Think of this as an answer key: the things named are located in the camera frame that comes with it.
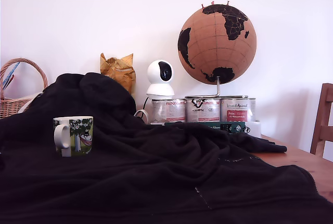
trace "tin can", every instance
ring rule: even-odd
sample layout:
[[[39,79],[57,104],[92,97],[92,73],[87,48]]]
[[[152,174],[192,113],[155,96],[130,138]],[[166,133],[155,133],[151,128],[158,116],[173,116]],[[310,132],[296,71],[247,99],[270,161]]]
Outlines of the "tin can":
[[[186,122],[220,121],[220,99],[186,99]]]
[[[221,121],[255,121],[255,98],[221,99]]]
[[[151,123],[185,122],[185,99],[152,100]]]

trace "table surface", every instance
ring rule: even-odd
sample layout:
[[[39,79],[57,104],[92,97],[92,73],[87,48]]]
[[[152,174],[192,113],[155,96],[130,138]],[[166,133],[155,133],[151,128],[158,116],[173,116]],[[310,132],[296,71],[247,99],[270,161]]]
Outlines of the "table surface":
[[[332,162],[267,136],[263,135],[262,138],[275,142],[278,145],[284,145],[288,150],[286,153],[256,153],[255,156],[275,167],[297,165],[306,169],[313,176],[319,194],[333,202]]]

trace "basket handle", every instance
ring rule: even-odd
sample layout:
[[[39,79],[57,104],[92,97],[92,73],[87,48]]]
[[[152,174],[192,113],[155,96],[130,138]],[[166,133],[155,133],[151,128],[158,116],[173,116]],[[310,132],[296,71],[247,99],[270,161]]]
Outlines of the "basket handle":
[[[4,81],[4,76],[5,76],[5,72],[7,70],[7,68],[12,65],[12,64],[15,64],[17,62],[22,62],[22,63],[27,63],[27,64],[30,64],[31,66],[33,66],[42,76],[43,78],[43,82],[44,82],[44,89],[47,87],[47,78],[46,78],[46,75],[44,73],[44,71],[33,61],[30,61],[28,59],[25,59],[25,58],[14,58],[12,60],[9,60],[8,62],[6,62],[2,67],[1,67],[1,70],[0,70],[0,99],[3,100],[5,99],[5,95],[4,95],[4,91],[2,89],[2,83]]]

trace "crumpled paper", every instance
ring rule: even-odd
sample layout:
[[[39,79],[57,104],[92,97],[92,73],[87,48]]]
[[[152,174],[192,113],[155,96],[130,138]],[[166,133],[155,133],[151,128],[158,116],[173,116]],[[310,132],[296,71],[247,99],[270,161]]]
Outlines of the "crumpled paper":
[[[111,57],[106,60],[101,53],[100,73],[120,83],[134,97],[136,76],[133,68],[133,54],[121,59]]]

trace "mug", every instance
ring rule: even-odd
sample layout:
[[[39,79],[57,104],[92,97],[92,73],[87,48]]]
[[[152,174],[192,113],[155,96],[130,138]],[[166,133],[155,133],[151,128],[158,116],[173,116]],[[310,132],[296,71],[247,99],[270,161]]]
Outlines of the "mug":
[[[53,119],[56,150],[63,157],[88,154],[93,143],[93,117],[70,116]]]

